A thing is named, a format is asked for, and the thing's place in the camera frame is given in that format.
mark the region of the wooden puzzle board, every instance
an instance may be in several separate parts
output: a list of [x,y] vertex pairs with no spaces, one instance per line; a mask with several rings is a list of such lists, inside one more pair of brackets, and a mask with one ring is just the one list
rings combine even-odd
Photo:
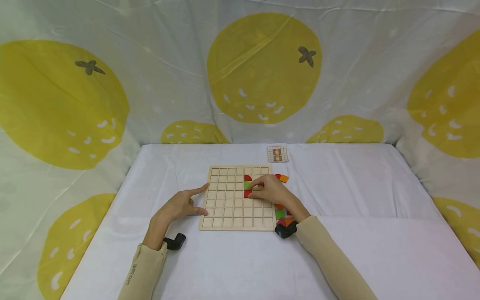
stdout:
[[200,230],[273,231],[275,206],[263,199],[249,199],[245,188],[252,180],[271,173],[270,166],[211,166],[210,186],[200,219]]

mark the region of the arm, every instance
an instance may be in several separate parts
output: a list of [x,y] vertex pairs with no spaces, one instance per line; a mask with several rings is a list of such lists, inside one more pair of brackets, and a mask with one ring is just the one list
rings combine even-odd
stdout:
[[167,256],[167,244],[163,242],[165,233],[174,220],[186,215],[206,215],[201,207],[194,207],[191,197],[205,191],[208,184],[194,190],[176,193],[155,213],[145,234],[142,244],[138,245],[133,256],[127,278],[118,296],[118,300],[150,300],[155,285],[163,269]]
[[254,180],[247,190],[258,186],[250,198],[263,198],[282,204],[295,217],[297,238],[315,258],[328,284],[339,300],[377,300],[372,289],[348,257],[334,242],[320,221],[311,216],[301,201],[273,175]]

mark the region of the person's right hand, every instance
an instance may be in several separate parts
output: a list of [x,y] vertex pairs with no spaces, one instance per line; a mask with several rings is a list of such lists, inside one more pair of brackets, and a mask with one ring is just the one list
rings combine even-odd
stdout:
[[292,213],[297,222],[310,216],[301,201],[292,194],[275,175],[265,174],[255,179],[247,187],[247,190],[251,190],[255,186],[257,186],[258,189],[253,190],[248,196],[249,198],[261,198],[272,203],[281,204]]

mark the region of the beige sleeve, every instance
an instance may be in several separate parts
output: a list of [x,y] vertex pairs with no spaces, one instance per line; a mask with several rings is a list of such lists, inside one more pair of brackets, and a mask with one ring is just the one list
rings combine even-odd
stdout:
[[298,223],[297,238],[313,255],[339,300],[377,299],[317,217],[310,216]]
[[118,300],[151,300],[167,256],[167,243],[159,251],[138,245]]

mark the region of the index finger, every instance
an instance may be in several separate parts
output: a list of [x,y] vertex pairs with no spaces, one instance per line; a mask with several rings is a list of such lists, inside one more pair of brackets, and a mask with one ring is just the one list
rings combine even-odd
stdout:
[[259,178],[255,179],[254,181],[252,181],[250,183],[250,185],[246,188],[246,190],[251,190],[253,189],[255,186],[263,183],[265,181],[265,175],[262,175],[260,176]]
[[193,190],[185,190],[185,191],[190,195],[190,197],[192,197],[193,195],[197,195],[197,194],[200,194],[200,193],[204,192],[208,188],[208,185],[209,185],[209,183],[207,182],[206,184],[202,185],[199,188],[196,188],[196,189],[193,189]]

